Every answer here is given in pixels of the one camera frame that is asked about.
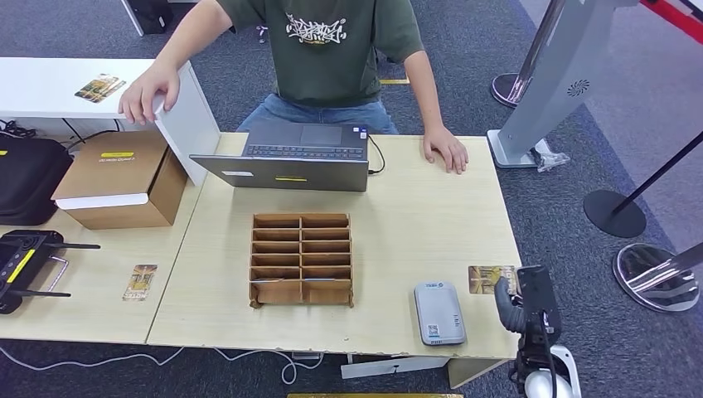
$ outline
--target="laptop lid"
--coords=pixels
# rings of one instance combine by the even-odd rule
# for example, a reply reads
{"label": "laptop lid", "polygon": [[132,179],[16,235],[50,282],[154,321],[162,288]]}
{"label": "laptop lid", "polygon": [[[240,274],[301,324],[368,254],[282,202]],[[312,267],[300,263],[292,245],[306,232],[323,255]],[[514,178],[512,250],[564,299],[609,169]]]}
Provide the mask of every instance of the laptop lid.
{"label": "laptop lid", "polygon": [[366,160],[252,158],[191,155],[190,158],[233,187],[365,192]]}

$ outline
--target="white kiosk stand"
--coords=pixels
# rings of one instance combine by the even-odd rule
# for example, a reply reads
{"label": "white kiosk stand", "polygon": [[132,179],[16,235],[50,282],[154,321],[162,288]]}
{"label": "white kiosk stand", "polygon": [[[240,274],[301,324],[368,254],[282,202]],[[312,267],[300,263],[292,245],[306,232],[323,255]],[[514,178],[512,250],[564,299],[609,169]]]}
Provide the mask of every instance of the white kiosk stand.
{"label": "white kiosk stand", "polygon": [[[596,65],[603,59],[615,9],[638,2],[552,0],[563,3],[563,8],[551,35],[535,38],[546,44],[532,45],[531,51],[536,49],[541,56],[535,74],[528,78],[529,87],[503,128],[487,133],[498,167],[536,167],[530,150],[597,85]],[[550,9],[558,7],[552,4]]]}

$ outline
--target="gray carpet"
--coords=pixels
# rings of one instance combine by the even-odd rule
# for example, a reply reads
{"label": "gray carpet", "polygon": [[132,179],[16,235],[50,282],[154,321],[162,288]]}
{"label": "gray carpet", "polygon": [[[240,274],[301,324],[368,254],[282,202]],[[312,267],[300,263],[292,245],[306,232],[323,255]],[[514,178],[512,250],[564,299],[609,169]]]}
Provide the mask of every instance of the gray carpet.
{"label": "gray carpet", "polygon": [[[521,64],[534,27],[517,0],[414,0],[420,29],[433,62],[445,123],[455,133],[484,135],[510,111],[492,100],[490,79]],[[52,11],[48,0],[6,0],[0,23],[0,56],[150,57],[165,36],[139,38],[119,4],[73,0]],[[187,6],[176,9],[182,15]],[[225,34],[193,65],[220,128],[232,130],[269,92],[269,50],[256,32]],[[266,70],[270,79],[252,80]],[[384,102],[399,130],[421,133],[407,86],[389,86]],[[564,319],[561,343],[575,356],[585,397],[700,397],[703,335],[700,306],[682,315],[639,307],[615,283],[609,261],[635,240],[607,236],[589,224],[581,200],[594,189],[624,189],[632,181],[585,107],[577,109],[550,143],[573,159],[553,172],[499,171],[518,249],[525,265],[549,266]],[[656,221],[638,241],[670,246]],[[95,362],[134,352],[166,358],[172,347],[132,347],[63,342],[2,342],[35,365],[74,359]],[[345,357],[327,356],[298,382],[279,381],[284,360],[272,354],[228,363],[215,352],[188,349],[158,368],[137,359],[95,369],[63,367],[37,373],[0,358],[3,397],[284,396],[286,392],[447,391],[443,370],[343,381]],[[516,396],[505,366],[460,390],[466,397]]]}

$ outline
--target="person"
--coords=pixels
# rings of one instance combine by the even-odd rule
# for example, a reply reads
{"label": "person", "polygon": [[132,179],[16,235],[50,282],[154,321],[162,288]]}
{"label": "person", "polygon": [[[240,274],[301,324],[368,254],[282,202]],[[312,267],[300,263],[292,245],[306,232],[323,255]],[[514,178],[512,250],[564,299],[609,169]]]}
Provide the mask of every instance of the person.
{"label": "person", "polygon": [[177,101],[178,70],[227,30],[266,25],[276,89],[242,122],[365,124],[398,134],[380,100],[376,50],[405,67],[424,124],[424,155],[444,158],[447,172],[466,171],[466,148],[444,127],[429,58],[410,0],[201,0],[153,62],[123,93],[119,112],[130,123],[154,121],[153,98],[164,110]]}

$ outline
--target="white panel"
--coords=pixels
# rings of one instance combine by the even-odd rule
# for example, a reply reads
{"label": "white panel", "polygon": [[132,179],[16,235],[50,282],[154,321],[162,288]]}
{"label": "white panel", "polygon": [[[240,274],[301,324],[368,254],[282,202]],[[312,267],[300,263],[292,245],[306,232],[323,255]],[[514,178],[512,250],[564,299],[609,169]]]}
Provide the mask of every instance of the white panel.
{"label": "white panel", "polygon": [[164,112],[162,103],[158,105],[156,124],[188,176],[196,185],[200,185],[205,180],[207,171],[188,156],[215,153],[220,141],[220,129],[190,62],[181,68],[180,76],[178,101],[169,112]]}

